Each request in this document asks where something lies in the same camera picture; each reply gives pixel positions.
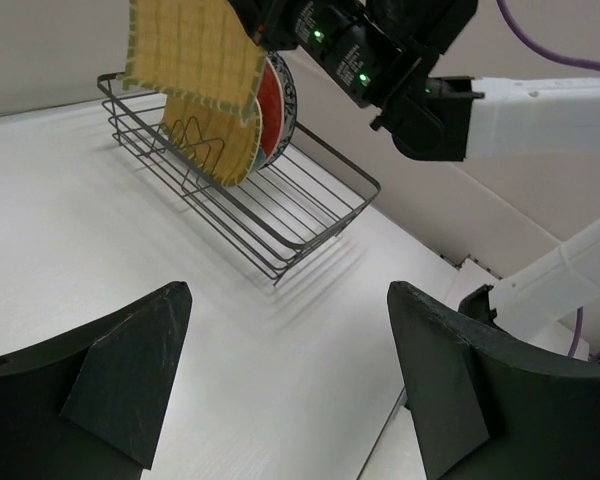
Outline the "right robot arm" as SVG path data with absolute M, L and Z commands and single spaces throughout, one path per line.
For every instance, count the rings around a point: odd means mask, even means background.
M 375 106 L 405 157 L 461 162 L 515 154 L 600 154 L 600 61 L 512 33 L 581 78 L 435 77 L 432 69 L 477 12 L 474 1 L 236 1 L 247 36 L 267 51 L 304 50 L 359 107 Z M 600 299 L 600 219 L 518 273 L 468 296 L 461 310 L 532 342 Z

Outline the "curved yellow bamboo plate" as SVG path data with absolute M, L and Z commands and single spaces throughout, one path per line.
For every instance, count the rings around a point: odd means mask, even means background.
M 233 114 L 169 96 L 160 128 L 185 158 L 224 187 L 242 183 L 261 153 L 259 104 L 244 124 Z

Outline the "square yellow bamboo plate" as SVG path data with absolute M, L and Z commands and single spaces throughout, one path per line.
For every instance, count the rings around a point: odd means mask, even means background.
M 217 109 L 248 124 L 266 51 L 244 31 L 227 1 L 136 0 L 129 3 L 124 89 L 132 86 Z

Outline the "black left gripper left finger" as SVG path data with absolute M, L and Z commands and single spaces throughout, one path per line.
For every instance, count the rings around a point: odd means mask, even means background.
M 151 469 L 187 334 L 189 287 L 0 356 L 0 479 L 138 479 Z

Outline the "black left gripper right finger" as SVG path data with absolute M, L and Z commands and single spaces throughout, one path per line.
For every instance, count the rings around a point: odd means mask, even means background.
M 600 479 L 600 365 L 522 342 L 405 281 L 391 330 L 430 479 Z

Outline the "red and teal floral plate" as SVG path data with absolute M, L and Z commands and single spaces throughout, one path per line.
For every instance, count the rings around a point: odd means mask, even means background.
M 266 59 L 257 99 L 261 111 L 262 131 L 255 169 L 260 170 L 273 159 L 284 126 L 282 86 L 270 59 Z

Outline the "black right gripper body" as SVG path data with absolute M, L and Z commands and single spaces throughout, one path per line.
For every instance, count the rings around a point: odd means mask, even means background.
M 231 2 L 266 51 L 303 50 L 359 107 L 424 81 L 477 12 L 474 0 Z

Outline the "blue and white floral plate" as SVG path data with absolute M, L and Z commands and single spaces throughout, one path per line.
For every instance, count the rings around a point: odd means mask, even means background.
M 270 52 L 268 59 L 271 60 L 275 68 L 283 91 L 283 106 L 284 106 L 284 126 L 282 129 L 282 137 L 277 151 L 274 153 L 273 159 L 268 161 L 265 167 L 274 163 L 285 151 L 290 144 L 295 131 L 298 112 L 298 100 L 295 82 L 292 73 L 284 60 L 284 58 L 276 53 Z

